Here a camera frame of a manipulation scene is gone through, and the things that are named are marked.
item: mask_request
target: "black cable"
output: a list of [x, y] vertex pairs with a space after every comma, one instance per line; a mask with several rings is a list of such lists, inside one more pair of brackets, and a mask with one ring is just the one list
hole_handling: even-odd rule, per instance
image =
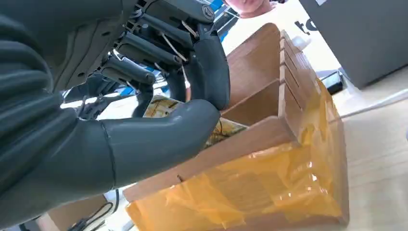
[[[82, 218], [81, 220], [79, 220], [77, 223], [75, 223], [75, 225], [73, 225], [72, 227], [70, 227], [68, 229], [68, 231], [83, 231], [85, 230], [87, 227], [89, 227], [92, 223], [96, 222], [98, 219], [104, 217], [106, 214], [108, 214], [112, 208], [113, 212], [116, 212], [118, 207], [119, 207], [119, 190], [116, 189], [115, 190], [116, 193], [116, 202], [115, 202], [115, 207], [114, 204], [112, 202], [106, 202], [105, 204], [103, 204], [98, 210], [96, 210], [91, 216], [89, 216], [88, 218]], [[102, 209], [104, 209], [107, 205], [109, 205], [108, 210], [106, 210], [105, 212], [103, 212], [102, 214], [100, 214], [99, 216], [97, 216], [96, 218], [92, 219], [94, 216], [96, 216]], [[100, 224], [98, 224], [95, 228], [93, 228], [91, 231], [96, 231], [98, 228], [102, 227], [105, 224], [105, 221], [102, 221]]]
[[116, 203], [115, 203], [114, 211], [112, 213], [115, 213], [117, 211], [117, 208], [119, 207], [119, 190], [116, 189], [115, 192], [116, 192]]

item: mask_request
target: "cable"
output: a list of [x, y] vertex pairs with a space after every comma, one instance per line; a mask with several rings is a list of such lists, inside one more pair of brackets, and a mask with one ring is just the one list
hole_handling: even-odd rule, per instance
[[408, 89], [404, 89], [402, 91], [399, 91], [399, 92], [385, 98], [384, 100], [381, 100], [381, 101], [379, 101], [379, 102], [377, 102], [377, 103], [375, 103], [373, 105], [370, 105], [370, 106], [368, 106], [366, 108], [363, 108], [363, 109], [348, 113], [346, 115], [342, 115], [339, 119], [345, 119], [345, 118], [348, 118], [350, 116], [354, 116], [354, 115], [358, 115], [358, 114], [361, 114], [361, 113], [364, 113], [364, 112], [369, 112], [369, 111], [372, 111], [372, 110], [375, 110], [375, 109], [387, 107], [387, 106], [390, 106], [392, 104], [398, 103], [398, 102], [403, 101], [403, 100], [408, 100]]
[[154, 63], [154, 66], [161, 71], [164, 75], [168, 74], [167, 71], [165, 71], [161, 66], [159, 66], [159, 64]]
[[[87, 218], [82, 218], [80, 219], [77, 223], [75, 223], [72, 227], [70, 227], [68, 229], [68, 231], [83, 231], [85, 230], [87, 227], [89, 227], [92, 223], [96, 222], [98, 219], [106, 216], [113, 208], [113, 211], [111, 214], [113, 214], [114, 212], [117, 211], [118, 207], [119, 207], [119, 190], [116, 189], [115, 190], [116, 193], [116, 202], [115, 202], [115, 206], [112, 202], [106, 202], [105, 204], [103, 204], [98, 210], [96, 210], [91, 216], [87, 217]], [[109, 205], [109, 208], [103, 212], [102, 214], [100, 214], [99, 216], [95, 217], [94, 219], [92, 219], [94, 216], [96, 216], [102, 209], [104, 209], [107, 205]], [[92, 228], [91, 231], [96, 231], [98, 228], [102, 227], [105, 224], [105, 221], [102, 221], [100, 224], [98, 224], [95, 228]]]
[[82, 98], [81, 107], [79, 108], [78, 112], [76, 113], [78, 116], [84, 111], [86, 101], [87, 101], [87, 96], [84, 95], [84, 97]]
[[187, 80], [187, 75], [186, 75], [186, 70], [184, 70], [184, 66], [181, 66], [181, 70], [183, 71], [184, 81], [188, 81]]
[[167, 44], [171, 47], [171, 49], [174, 51], [174, 53], [176, 53], [180, 59], [182, 59], [183, 61], [187, 62], [186, 57], [184, 57], [180, 52], [178, 52], [176, 50], [176, 48], [173, 47], [173, 45], [171, 44], [171, 42], [168, 40], [168, 38], [166, 37], [166, 35], [164, 35], [163, 33], [161, 33], [162, 37], [165, 39], [165, 41], [167, 42]]

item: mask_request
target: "person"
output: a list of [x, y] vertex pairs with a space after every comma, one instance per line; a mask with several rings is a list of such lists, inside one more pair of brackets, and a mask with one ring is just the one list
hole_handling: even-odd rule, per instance
[[285, 30], [292, 42], [303, 51], [316, 72], [337, 70], [339, 62], [313, 24], [299, 0], [277, 3], [269, 0], [223, 0], [240, 19], [222, 42], [226, 55], [241, 45], [266, 23]]

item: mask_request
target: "metal wire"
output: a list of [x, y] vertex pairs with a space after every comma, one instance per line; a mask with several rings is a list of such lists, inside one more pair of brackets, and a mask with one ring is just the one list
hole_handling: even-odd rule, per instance
[[183, 24], [183, 26], [194, 36], [194, 38], [198, 38], [197, 32], [195, 32], [189, 25], [187, 25], [186, 22], [181, 21], [181, 24]]
[[162, 37], [165, 39], [165, 41], [167, 42], [167, 44], [171, 47], [171, 49], [174, 51], [174, 53], [176, 53], [176, 55], [178, 56], [178, 57], [180, 57], [180, 59], [182, 59], [183, 61], [185, 61], [185, 62], [187, 62], [187, 59], [186, 59], [186, 57], [184, 57], [180, 52], [178, 52], [177, 50], [176, 50], [176, 48], [174, 48], [174, 46], [171, 44], [171, 42], [168, 40], [168, 38], [166, 37], [166, 35], [164, 35], [163, 33], [161, 33], [162, 34]]
[[159, 64], [154, 63], [154, 66], [157, 68], [157, 70], [161, 71], [163, 74], [167, 73], [167, 71], [165, 71], [161, 66], [159, 66]]

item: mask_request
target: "plastic part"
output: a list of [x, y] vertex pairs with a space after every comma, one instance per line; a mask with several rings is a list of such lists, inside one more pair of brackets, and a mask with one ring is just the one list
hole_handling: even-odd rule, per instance
[[120, 83], [108, 79], [107, 77], [94, 74], [87, 79], [87, 82], [72, 88], [68, 94], [64, 96], [64, 102], [70, 103], [80, 101], [87, 95], [88, 98], [98, 97], [100, 95], [107, 95], [114, 93], [119, 87]]
[[[0, 2], [0, 207], [7, 211], [0, 229], [152, 176], [202, 149], [220, 116], [204, 100], [160, 119], [84, 121], [74, 109], [61, 109], [40, 56], [44, 41], [31, 36], [38, 27], [5, 16], [10, 5]], [[75, 18], [80, 14], [69, 15], [70, 22], [82, 22]]]
[[174, 27], [181, 25], [181, 21], [192, 20], [198, 23], [212, 23], [214, 13], [212, 11], [204, 14], [204, 10], [211, 8], [199, 1], [180, 0], [138, 0], [136, 3], [148, 15]]
[[170, 97], [177, 101], [185, 102], [187, 93], [183, 74], [177, 70], [171, 70], [166, 76], [166, 81], [170, 88]]
[[57, 92], [82, 84], [123, 32], [136, 0], [1, 1], [0, 13], [24, 31], [50, 66]]
[[[271, 147], [132, 202], [127, 212], [138, 229], [222, 230], [273, 220], [255, 217], [274, 213], [284, 213], [289, 223], [312, 216], [348, 220], [342, 124], [330, 95], [319, 87], [322, 94], [304, 111], [301, 146]], [[236, 230], [278, 229], [282, 223]]]
[[133, 118], [142, 118], [146, 112], [147, 107], [149, 106], [150, 101], [153, 98], [153, 86], [147, 84], [136, 83], [133, 85], [137, 89], [138, 93], [136, 95], [138, 99], [138, 106], [133, 111]]
[[118, 51], [131, 59], [136, 59], [138, 53], [143, 52], [154, 58], [154, 60], [150, 60], [151, 62], [164, 62], [167, 65], [181, 66], [181, 62], [175, 55], [131, 33], [126, 33], [122, 38]]
[[138, 20], [139, 24], [147, 23], [150, 26], [153, 26], [156, 30], [163, 32], [166, 36], [174, 39], [183, 47], [192, 50], [192, 40], [189, 32], [177, 29], [163, 21], [158, 20], [157, 18], [151, 17], [148, 14], [144, 14], [141, 19]]
[[101, 74], [122, 81], [126, 80], [130, 82], [134, 80], [150, 85], [156, 82], [156, 77], [152, 72], [144, 69], [126, 57], [122, 59], [117, 59], [113, 56], [107, 57], [107, 59], [103, 61]]
[[194, 44], [195, 53], [185, 66], [191, 83], [192, 99], [205, 99], [218, 110], [230, 102], [230, 70], [224, 49], [215, 30], [199, 25], [200, 40]]

